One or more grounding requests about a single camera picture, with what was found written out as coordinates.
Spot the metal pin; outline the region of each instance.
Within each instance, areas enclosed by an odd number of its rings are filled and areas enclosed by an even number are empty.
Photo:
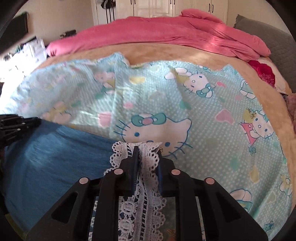
[[[82,178],[80,178],[79,183],[86,184],[86,183],[88,183],[88,181],[89,181],[89,179],[87,177],[82,177]]]
[[[209,177],[209,178],[207,178],[207,179],[205,180],[205,182],[206,182],[207,184],[213,185],[213,184],[215,183],[215,180],[214,180],[213,178]]]
[[[120,169],[120,168],[118,168],[118,169],[115,169],[115,170],[114,170],[114,174],[116,174],[116,175],[123,174],[123,170],[122,170],[122,169]]]
[[[172,170],[172,174],[175,175],[175,176],[180,175],[180,173],[181,173],[181,172],[180,172],[180,170],[178,170],[178,169],[173,169],[173,170]]]

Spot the tan blanket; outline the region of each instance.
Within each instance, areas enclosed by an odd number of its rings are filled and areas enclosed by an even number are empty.
[[[170,44],[133,43],[111,45],[94,50],[78,52],[65,56],[49,58],[39,68],[72,59],[98,59],[114,52],[121,52],[131,64],[155,60],[181,60],[211,69],[221,69],[231,64],[250,85],[254,94],[263,106],[276,135],[279,137],[283,152],[288,162],[291,181],[296,180],[296,134],[283,97],[275,89],[263,82],[256,71],[246,62],[219,54]],[[293,207],[296,203],[296,185],[293,186]]]

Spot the teal polka dot fabric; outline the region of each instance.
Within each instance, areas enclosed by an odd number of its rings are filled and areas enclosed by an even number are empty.
[[[39,116],[124,142],[162,142],[162,156],[191,177],[213,177],[266,231],[287,220],[292,184],[281,144],[248,83],[180,61],[130,66],[120,53],[35,71],[1,113]],[[174,229],[174,202],[166,222]]]

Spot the lace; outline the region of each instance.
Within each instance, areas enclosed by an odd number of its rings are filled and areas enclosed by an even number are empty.
[[[141,170],[135,195],[119,198],[118,240],[119,241],[161,241],[163,234],[158,230],[165,222],[161,210],[166,205],[158,191],[157,175],[153,173],[158,165],[157,151],[160,143],[123,143],[116,142],[110,157],[112,168],[120,166],[121,160],[132,156],[135,146],[139,147]]]

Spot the cabinet door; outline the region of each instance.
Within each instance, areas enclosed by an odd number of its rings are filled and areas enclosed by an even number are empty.
[[[228,0],[212,0],[211,14],[227,23]]]
[[[191,0],[172,0],[173,4],[173,17],[179,16],[181,11],[191,8]]]
[[[133,16],[133,1],[134,0],[116,0],[116,19]]]
[[[192,0],[192,8],[199,9],[204,12],[210,12],[211,0]]]
[[[149,7],[149,0],[132,0],[134,16],[150,18],[153,16],[152,9]]]
[[[153,0],[153,16],[172,17],[174,0]]]

